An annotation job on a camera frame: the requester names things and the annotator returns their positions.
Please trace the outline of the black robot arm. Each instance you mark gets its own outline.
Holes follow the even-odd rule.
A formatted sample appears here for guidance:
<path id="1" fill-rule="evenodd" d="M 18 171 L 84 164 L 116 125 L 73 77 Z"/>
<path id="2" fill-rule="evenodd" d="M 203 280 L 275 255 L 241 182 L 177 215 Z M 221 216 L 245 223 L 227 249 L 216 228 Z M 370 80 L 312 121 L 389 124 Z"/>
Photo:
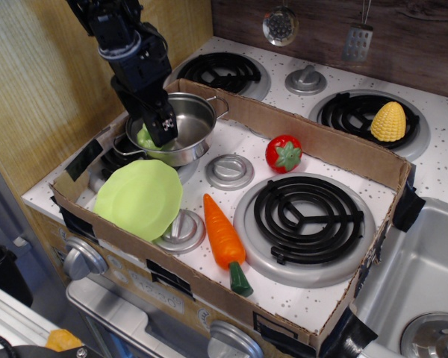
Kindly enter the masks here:
<path id="1" fill-rule="evenodd" d="M 178 136 L 164 81 L 172 72 L 168 45 L 141 20 L 138 1 L 69 1 L 72 12 L 113 70 L 111 86 L 133 119 L 143 120 L 157 147 Z"/>

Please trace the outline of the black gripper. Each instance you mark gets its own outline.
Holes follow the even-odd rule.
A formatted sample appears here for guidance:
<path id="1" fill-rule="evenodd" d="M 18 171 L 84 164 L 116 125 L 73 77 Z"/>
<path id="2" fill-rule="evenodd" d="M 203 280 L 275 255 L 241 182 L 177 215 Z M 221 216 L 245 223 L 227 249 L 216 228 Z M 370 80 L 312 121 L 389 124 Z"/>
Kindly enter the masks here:
<path id="1" fill-rule="evenodd" d="M 166 145 L 178 136 L 175 112 L 163 90 L 171 71 L 166 40 L 148 22 L 110 22 L 106 37 L 112 87 L 128 113 L 143 119 L 153 143 Z"/>

